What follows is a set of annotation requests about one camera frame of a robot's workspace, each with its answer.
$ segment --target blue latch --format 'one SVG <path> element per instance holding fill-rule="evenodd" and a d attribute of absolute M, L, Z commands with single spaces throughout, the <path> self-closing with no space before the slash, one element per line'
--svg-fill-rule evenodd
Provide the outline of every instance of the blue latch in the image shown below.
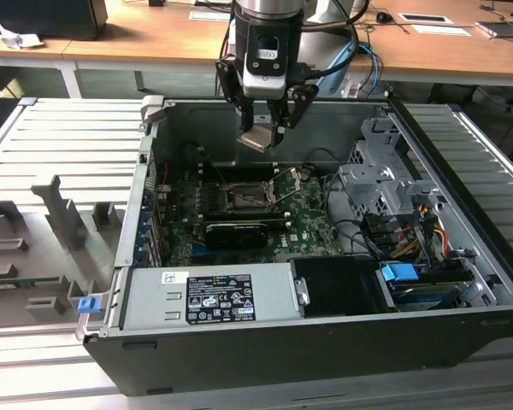
<path fill-rule="evenodd" d="M 78 302 L 78 313 L 100 313 L 101 296 L 85 296 Z"/>
<path fill-rule="evenodd" d="M 418 273 L 410 263 L 388 263 L 381 268 L 384 279 L 391 280 L 418 280 Z"/>

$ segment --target warning symbols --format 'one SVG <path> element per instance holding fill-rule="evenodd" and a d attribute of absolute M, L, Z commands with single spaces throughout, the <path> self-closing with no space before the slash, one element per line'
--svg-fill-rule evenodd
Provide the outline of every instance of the warning symbols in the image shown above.
<path fill-rule="evenodd" d="M 200 308 L 202 307 L 202 297 L 201 296 L 192 296 L 188 298 L 188 306 L 190 308 Z"/>
<path fill-rule="evenodd" d="M 257 319 L 250 275 L 190 277 L 186 295 L 190 325 Z"/>

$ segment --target desk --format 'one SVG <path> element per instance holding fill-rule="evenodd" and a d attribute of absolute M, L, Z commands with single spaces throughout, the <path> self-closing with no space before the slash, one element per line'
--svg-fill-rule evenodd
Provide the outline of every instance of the desk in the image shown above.
<path fill-rule="evenodd" d="M 377 9 L 387 9 L 397 23 L 407 23 L 398 13 L 444 15 L 452 25 L 474 26 L 477 21 L 499 21 L 499 17 L 479 9 L 478 0 L 373 0 Z M 513 20 L 513 3 L 495 3 L 497 13 Z M 375 23 L 376 10 L 369 9 L 366 19 Z M 381 79 L 391 81 L 450 83 L 466 85 L 513 86 L 513 41 L 491 40 L 479 27 L 464 28 L 471 37 L 420 34 L 411 26 L 405 34 L 399 26 L 374 26 L 370 33 L 373 50 L 384 62 Z M 361 41 L 367 41 L 358 30 Z M 358 56 L 350 65 L 348 88 L 357 90 L 369 72 L 369 58 Z"/>
<path fill-rule="evenodd" d="M 401 21 L 399 12 L 445 15 L 456 26 L 476 21 L 497 21 L 479 10 L 478 0 L 372 0 Z M 496 2 L 498 12 L 509 16 L 513 3 Z M 219 55 L 226 22 L 188 20 L 191 7 L 169 4 L 150 8 L 147 2 L 107 0 L 108 25 L 95 42 L 46 39 L 46 47 L 15 51 L 0 43 L 0 66 L 53 67 L 62 72 L 71 97 L 82 97 L 79 69 L 135 71 L 143 89 L 143 71 L 212 73 Z M 375 10 L 367 15 L 374 22 Z M 466 28 L 471 37 L 419 34 L 412 27 L 377 26 L 370 34 L 374 50 L 384 61 L 382 79 L 471 85 L 513 86 L 513 42 L 490 40 L 481 29 Z M 360 31 L 362 40 L 366 39 Z M 368 57 L 351 64 L 346 95 L 357 94 L 371 68 Z"/>
<path fill-rule="evenodd" d="M 192 7 L 149 7 L 146 1 L 107 0 L 109 18 L 98 41 L 44 39 L 46 47 L 16 51 L 0 42 L 0 66 L 61 70 L 71 97 L 82 97 L 80 69 L 213 73 L 226 22 L 188 20 Z"/>

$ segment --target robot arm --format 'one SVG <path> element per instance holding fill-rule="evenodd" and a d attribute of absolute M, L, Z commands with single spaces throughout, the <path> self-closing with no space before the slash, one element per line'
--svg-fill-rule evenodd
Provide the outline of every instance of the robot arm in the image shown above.
<path fill-rule="evenodd" d="M 307 0 L 237 0 L 233 3 L 235 56 L 221 58 L 216 62 L 216 70 L 226 100 L 233 103 L 241 115 L 239 140 L 254 149 L 264 151 L 279 144 L 285 129 L 296 126 L 317 96 L 319 88 L 311 83 L 346 68 L 357 52 L 357 33 L 351 24 L 364 15 L 368 0 L 351 19 L 345 11 L 351 9 L 353 0 L 319 0 L 315 15 L 309 19 L 311 24 L 304 23 L 306 3 Z M 342 45 L 350 40 L 351 51 L 341 63 L 319 71 L 310 66 L 311 61 L 300 61 L 300 56 L 304 56 L 304 50 L 326 47 L 327 44 L 321 43 L 329 43 L 332 35 L 325 35 L 324 38 L 328 38 L 325 42 L 319 37 L 324 32 L 340 36 Z M 292 111 L 287 91 L 291 91 L 294 102 Z M 273 123 L 271 132 L 253 126 L 255 99 L 267 101 Z"/>

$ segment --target black casing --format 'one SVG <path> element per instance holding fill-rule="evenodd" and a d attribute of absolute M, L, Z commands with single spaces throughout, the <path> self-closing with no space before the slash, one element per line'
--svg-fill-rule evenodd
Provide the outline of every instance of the black casing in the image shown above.
<path fill-rule="evenodd" d="M 303 120 L 305 133 L 315 113 L 324 115 L 338 109 L 335 104 L 353 104 L 360 109 L 368 101 L 327 100 L 314 104 Z M 396 101 L 377 101 L 382 109 L 395 114 L 419 147 L 430 169 L 444 184 L 463 215 L 479 234 L 492 257 L 513 281 L 513 248 L 498 231 L 481 205 L 435 148 L 406 107 Z M 189 107 L 191 113 L 203 110 Z M 209 124 L 227 128 L 229 122 Z M 349 135 L 351 119 L 346 114 L 342 138 Z M 192 132 L 193 124 L 181 129 Z M 328 124 L 320 122 L 319 129 Z M 130 276 L 127 276 L 128 299 Z M 124 312 L 120 316 L 120 328 Z M 434 311 L 428 316 L 404 317 L 369 314 L 346 322 L 284 325 L 208 331 L 186 331 L 88 336 L 84 347 L 124 395 L 154 395 L 198 390 L 231 389 L 264 384 L 295 383 L 366 374 L 406 372 L 425 368 L 455 366 L 494 340 L 513 337 L 513 308 L 505 310 L 453 312 Z"/>

